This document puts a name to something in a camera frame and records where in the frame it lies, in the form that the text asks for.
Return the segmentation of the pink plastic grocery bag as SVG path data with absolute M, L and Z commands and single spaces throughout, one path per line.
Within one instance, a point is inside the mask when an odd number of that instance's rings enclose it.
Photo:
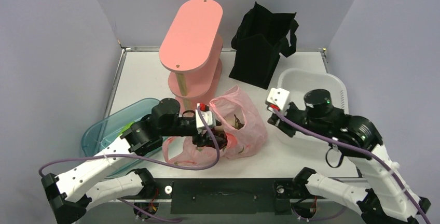
M 210 110 L 222 124 L 226 144 L 219 145 L 219 156 L 227 159 L 238 159 L 257 154 L 268 140 L 266 126 L 248 94 L 238 86 L 215 97 L 209 102 Z M 215 147 L 197 147 L 191 137 L 183 142 L 183 151 L 170 158 L 169 146 L 175 141 L 169 137 L 162 145 L 162 153 L 166 163 L 201 167 L 214 163 L 217 159 Z

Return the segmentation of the black fabric bag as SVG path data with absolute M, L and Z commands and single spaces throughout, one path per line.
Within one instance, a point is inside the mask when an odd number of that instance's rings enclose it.
M 229 77 L 268 89 L 280 56 L 297 51 L 296 13 L 272 13 L 255 3 L 243 17 L 231 47 L 236 51 Z

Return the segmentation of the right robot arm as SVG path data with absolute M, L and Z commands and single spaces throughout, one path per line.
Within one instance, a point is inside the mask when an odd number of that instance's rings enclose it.
M 429 199 L 416 195 L 404 182 L 399 164 L 391 160 L 370 120 L 335 107 L 325 89 L 306 93 L 303 110 L 282 88 L 270 89 L 265 103 L 272 113 L 269 124 L 289 137 L 301 132 L 328 143 L 330 149 L 351 161 L 369 184 L 368 188 L 355 187 L 305 167 L 293 178 L 297 196 L 329 199 L 356 212 L 365 223 L 416 223 L 417 215 L 429 223 Z

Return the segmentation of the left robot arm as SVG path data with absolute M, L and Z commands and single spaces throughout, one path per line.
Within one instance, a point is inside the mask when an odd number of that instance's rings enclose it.
M 57 223 L 74 223 L 91 208 L 111 200 L 157 194 L 155 179 L 146 168 L 133 169 L 114 179 L 108 176 L 132 159 L 147 160 L 147 154 L 159 148 L 165 137 L 191 137 L 197 144 L 218 148 L 213 130 L 221 123 L 210 108 L 198 104 L 191 117 L 183 116 L 180 110 L 176 99 L 165 98 L 96 155 L 80 158 L 78 166 L 59 175 L 42 175 Z

